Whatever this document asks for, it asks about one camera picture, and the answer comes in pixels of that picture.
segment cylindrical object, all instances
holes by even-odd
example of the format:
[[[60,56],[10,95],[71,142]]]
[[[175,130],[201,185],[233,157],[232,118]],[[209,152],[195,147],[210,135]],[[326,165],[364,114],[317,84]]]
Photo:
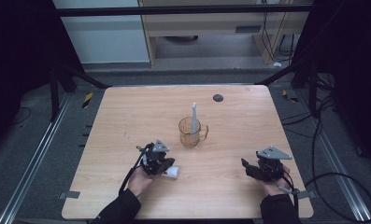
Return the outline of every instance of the cylindrical object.
[[[163,176],[178,178],[179,168],[177,166],[170,166],[162,173]]]

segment small round object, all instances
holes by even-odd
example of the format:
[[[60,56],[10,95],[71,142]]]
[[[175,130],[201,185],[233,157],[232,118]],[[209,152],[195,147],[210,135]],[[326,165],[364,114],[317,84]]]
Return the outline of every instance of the small round object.
[[[215,94],[212,99],[215,101],[215,102],[221,102],[223,101],[223,96],[221,94]]]

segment gray floor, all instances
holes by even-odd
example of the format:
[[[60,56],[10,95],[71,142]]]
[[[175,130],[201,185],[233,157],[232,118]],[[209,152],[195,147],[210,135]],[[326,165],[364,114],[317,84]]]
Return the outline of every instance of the gray floor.
[[[106,84],[126,85],[175,85],[175,84],[250,84],[275,74],[279,68],[264,64],[259,58],[252,37],[242,36],[199,36],[196,41],[176,38],[161,38],[157,52],[156,65],[153,68],[126,67],[119,72],[90,72],[89,75]],[[293,103],[283,97],[282,90],[289,88],[288,75],[269,86],[272,98],[281,119],[307,112],[302,102]],[[61,192],[69,190],[72,178],[78,166],[87,133],[98,110],[104,94],[90,84],[76,78],[76,93],[63,93],[61,99],[69,97],[68,108],[57,132],[50,143],[42,163],[38,166],[34,181],[27,190],[17,212],[19,223],[69,223],[61,216],[64,200],[59,198]],[[93,98],[87,109],[81,108],[85,95],[93,92]],[[296,90],[296,97],[303,99],[307,87]],[[321,98],[328,94],[319,91]],[[10,200],[22,174],[33,158],[50,120],[50,89],[43,86],[23,96],[19,114],[0,141],[0,214]],[[302,116],[285,119],[283,123],[302,118]],[[307,119],[295,125],[284,126],[293,155],[304,181],[311,179],[312,138],[315,128]],[[331,106],[321,113],[324,133],[320,133],[315,149],[316,173],[322,174],[335,170],[337,164],[329,159],[321,140],[326,134],[330,146],[334,149],[347,174],[358,179],[371,192],[371,160],[357,155],[356,146],[340,116]],[[319,180],[321,194],[330,205],[354,218],[354,209],[349,205],[349,197],[336,177]],[[371,202],[362,190],[362,201],[371,213]],[[304,223],[349,223],[332,212],[320,198],[312,199],[315,214]],[[186,223],[234,223],[233,220],[194,220]],[[251,220],[236,220],[235,223],[251,223]]]

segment wall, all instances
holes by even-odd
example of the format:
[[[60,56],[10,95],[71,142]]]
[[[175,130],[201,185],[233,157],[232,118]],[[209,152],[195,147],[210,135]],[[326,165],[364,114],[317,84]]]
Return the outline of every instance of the wall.
[[[138,7],[136,0],[53,0],[57,8]],[[149,63],[140,16],[62,18],[80,61]]]

